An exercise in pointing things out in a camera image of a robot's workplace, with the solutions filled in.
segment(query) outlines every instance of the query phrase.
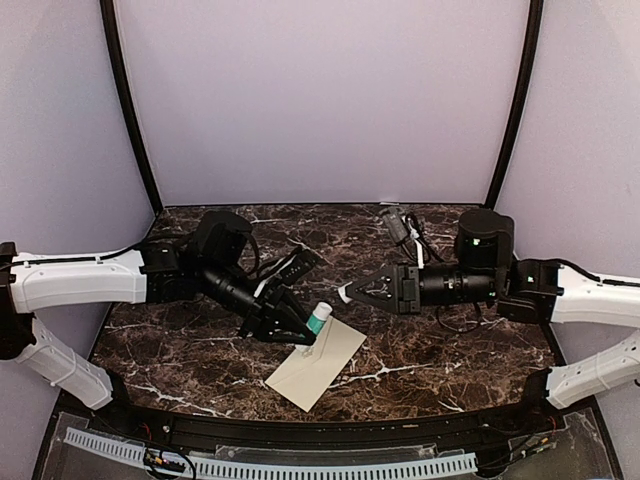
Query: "slotted metal strip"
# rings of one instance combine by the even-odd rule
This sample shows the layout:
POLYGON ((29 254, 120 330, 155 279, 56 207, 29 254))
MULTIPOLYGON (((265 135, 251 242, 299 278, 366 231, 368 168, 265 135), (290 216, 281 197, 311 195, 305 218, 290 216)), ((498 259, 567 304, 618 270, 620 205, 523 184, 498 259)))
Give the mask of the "slotted metal strip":
MULTIPOLYGON (((96 432, 69 427, 65 443, 113 461, 144 468, 144 445, 102 436, 96 432)), ((164 457, 184 464, 179 455, 167 452, 164 457)), ((202 480, 422 480, 474 473, 476 455, 466 453, 448 457, 379 465, 310 467, 234 463, 208 458, 189 457, 202 480)), ((183 477, 191 477, 189 468, 183 477)))

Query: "marble surface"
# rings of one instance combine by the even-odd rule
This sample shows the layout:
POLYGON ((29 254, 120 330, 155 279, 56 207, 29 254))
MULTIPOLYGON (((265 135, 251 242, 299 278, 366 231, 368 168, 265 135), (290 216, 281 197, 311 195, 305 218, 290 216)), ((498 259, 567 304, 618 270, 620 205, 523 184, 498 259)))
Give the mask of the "marble surface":
MULTIPOLYGON (((410 208, 436 250, 453 259, 457 219, 473 207, 410 208)), ((167 209, 153 233, 190 232, 209 209, 167 209)), ((482 326, 459 335, 442 329, 433 309, 424 309, 421 316, 400 317, 339 300, 338 286, 404 260, 376 216, 380 209, 378 205, 232 208, 252 222, 263 260, 283 256, 296 245, 316 252, 322 262, 296 285, 296 294, 309 311, 318 301, 329 302, 337 318, 367 335, 309 413, 264 383, 293 347, 236 337, 241 319, 206 298, 116 305, 93 360, 121 374, 139 405, 236 419, 390 420, 516 402, 527 375, 553 364, 537 326, 508 323, 496 317, 495 309, 483 309, 482 326)), ((442 315, 452 326, 464 326, 474 317, 471 306, 442 315)))

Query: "envelope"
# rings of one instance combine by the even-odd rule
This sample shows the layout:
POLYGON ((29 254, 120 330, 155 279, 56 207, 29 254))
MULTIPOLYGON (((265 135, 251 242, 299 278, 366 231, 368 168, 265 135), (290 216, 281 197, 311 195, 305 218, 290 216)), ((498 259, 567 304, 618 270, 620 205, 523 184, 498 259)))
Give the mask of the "envelope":
POLYGON ((265 382, 305 412, 311 410, 367 338, 329 317, 311 352, 294 350, 265 382))

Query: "gray partition wall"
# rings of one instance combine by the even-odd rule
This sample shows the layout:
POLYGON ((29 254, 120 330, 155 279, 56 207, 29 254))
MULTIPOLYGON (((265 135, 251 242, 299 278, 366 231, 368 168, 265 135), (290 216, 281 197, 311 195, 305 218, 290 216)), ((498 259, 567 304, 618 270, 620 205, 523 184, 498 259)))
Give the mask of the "gray partition wall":
MULTIPOLYGON (((527 107, 498 210, 520 257, 640 277, 640 4, 546 2, 527 107)), ((556 328, 569 361, 627 329, 556 328)), ((640 478, 640 388, 598 397, 626 478, 640 478)))
MULTIPOLYGON (((21 251, 117 249, 153 214, 131 151, 99 3, 0 3, 0 241, 21 251)), ((106 305, 40 317, 87 355, 106 305)), ((58 391, 0 362, 0 479, 31 478, 58 391)))
POLYGON ((117 7, 165 204, 484 200, 527 0, 117 7))

